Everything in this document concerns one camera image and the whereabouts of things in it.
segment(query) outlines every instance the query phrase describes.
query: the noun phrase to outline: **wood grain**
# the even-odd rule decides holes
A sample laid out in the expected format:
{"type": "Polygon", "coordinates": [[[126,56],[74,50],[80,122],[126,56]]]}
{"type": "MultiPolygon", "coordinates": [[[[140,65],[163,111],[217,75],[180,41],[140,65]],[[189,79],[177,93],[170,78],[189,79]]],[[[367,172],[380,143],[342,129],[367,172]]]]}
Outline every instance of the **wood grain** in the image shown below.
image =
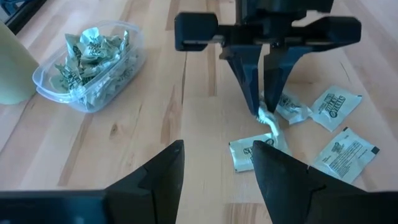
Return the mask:
{"type": "MultiPolygon", "coordinates": [[[[304,56],[287,88],[308,105],[330,85],[361,94],[363,101],[333,133],[312,120],[289,126],[280,119],[294,157],[306,163],[345,126],[378,146],[381,152],[353,183],[371,191],[398,189],[397,10],[394,0],[335,0],[333,14],[362,21],[362,41],[304,56]]],[[[40,95],[0,105],[0,189],[102,188],[184,139],[177,223],[271,223],[254,173],[234,173],[228,149],[230,141],[270,130],[250,115],[229,65],[218,59],[219,45],[175,51],[174,17],[180,11],[214,12],[226,24],[235,20],[233,0],[48,0],[18,35],[39,62],[64,44],[64,33],[109,19],[142,29],[147,61],[95,114],[40,95]]],[[[295,24],[320,16],[310,12],[295,24]]],[[[262,55],[268,51],[264,46],[262,55]]],[[[262,72],[259,79],[262,88],[262,72]]]]}

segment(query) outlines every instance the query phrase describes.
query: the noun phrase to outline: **white packet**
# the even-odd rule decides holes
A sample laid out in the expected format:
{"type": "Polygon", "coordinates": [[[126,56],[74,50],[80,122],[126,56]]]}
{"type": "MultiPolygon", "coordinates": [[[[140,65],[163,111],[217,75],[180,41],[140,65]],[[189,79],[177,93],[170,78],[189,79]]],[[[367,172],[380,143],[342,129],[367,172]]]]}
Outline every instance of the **white packet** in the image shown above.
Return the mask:
{"type": "Polygon", "coordinates": [[[232,160],[236,172],[253,170],[252,148],[254,141],[263,141],[282,152],[292,155],[287,147],[287,143],[283,134],[278,136],[278,139],[272,137],[271,133],[261,134],[250,138],[240,139],[229,143],[232,160]]]}
{"type": "Polygon", "coordinates": [[[278,111],[290,125],[305,121],[312,115],[311,109],[307,105],[301,103],[296,96],[286,89],[283,90],[280,96],[276,111],[278,111]]]}
{"type": "Polygon", "coordinates": [[[322,150],[313,166],[350,184],[379,151],[350,128],[345,128],[322,150]]]}
{"type": "Polygon", "coordinates": [[[354,95],[338,86],[331,86],[311,107],[312,119],[333,132],[359,105],[361,95],[354,95]]]}

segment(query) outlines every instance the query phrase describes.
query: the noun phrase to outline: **yellow cup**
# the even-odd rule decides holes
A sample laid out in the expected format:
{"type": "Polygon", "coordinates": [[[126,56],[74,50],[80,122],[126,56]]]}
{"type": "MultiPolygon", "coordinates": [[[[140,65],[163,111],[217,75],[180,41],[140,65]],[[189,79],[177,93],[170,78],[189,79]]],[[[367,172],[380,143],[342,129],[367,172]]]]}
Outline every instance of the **yellow cup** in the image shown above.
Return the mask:
{"type": "Polygon", "coordinates": [[[0,21],[0,104],[28,100],[36,90],[32,74],[39,64],[0,21]]]}

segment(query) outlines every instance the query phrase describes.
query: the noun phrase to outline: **clear plastic container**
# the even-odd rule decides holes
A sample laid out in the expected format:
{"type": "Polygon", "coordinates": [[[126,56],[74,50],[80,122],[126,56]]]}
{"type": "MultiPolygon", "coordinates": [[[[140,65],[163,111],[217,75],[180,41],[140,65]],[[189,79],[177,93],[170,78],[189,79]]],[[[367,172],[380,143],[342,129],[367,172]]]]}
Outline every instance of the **clear plastic container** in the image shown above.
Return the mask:
{"type": "Polygon", "coordinates": [[[36,90],[38,93],[50,100],[67,103],[72,108],[85,113],[94,113],[103,109],[136,76],[146,60],[144,36],[138,26],[121,21],[103,21],[93,25],[93,27],[98,27],[100,35],[118,35],[120,38],[123,37],[124,31],[128,30],[131,49],[117,63],[102,71],[84,85],[81,91],[62,93],[53,88],[50,83],[51,77],[60,74],[54,65],[65,63],[65,58],[68,55],[66,44],[40,65],[33,74],[33,81],[37,85],[36,90]],[[130,66],[131,63],[128,63],[128,61],[132,58],[134,58],[135,63],[130,66]],[[105,93],[105,95],[99,96],[103,97],[103,100],[99,103],[95,103],[95,105],[82,103],[83,99],[88,95],[98,93],[101,88],[106,88],[108,80],[111,80],[110,77],[115,73],[123,73],[123,77],[127,78],[118,80],[118,85],[116,85],[111,94],[105,93]]]}

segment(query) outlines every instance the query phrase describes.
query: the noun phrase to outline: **food container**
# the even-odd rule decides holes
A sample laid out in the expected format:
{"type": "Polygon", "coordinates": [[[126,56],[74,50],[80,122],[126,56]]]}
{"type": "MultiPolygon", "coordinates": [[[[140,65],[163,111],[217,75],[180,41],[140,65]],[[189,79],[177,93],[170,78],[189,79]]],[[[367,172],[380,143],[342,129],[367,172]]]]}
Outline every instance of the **food container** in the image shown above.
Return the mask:
{"type": "Polygon", "coordinates": [[[61,92],[50,82],[52,77],[60,75],[55,65],[65,63],[65,58],[68,56],[66,45],[57,50],[33,74],[38,93],[50,100],[67,103],[72,108],[85,113],[94,113],[103,109],[135,77],[146,60],[144,37],[138,26],[121,21],[103,21],[93,27],[97,27],[99,33],[105,36],[123,37],[124,31],[128,30],[130,50],[77,91],[61,92]],[[118,76],[116,81],[112,79],[115,75],[118,76]],[[93,104],[87,103],[88,96],[93,96],[93,94],[99,100],[93,104]]]}

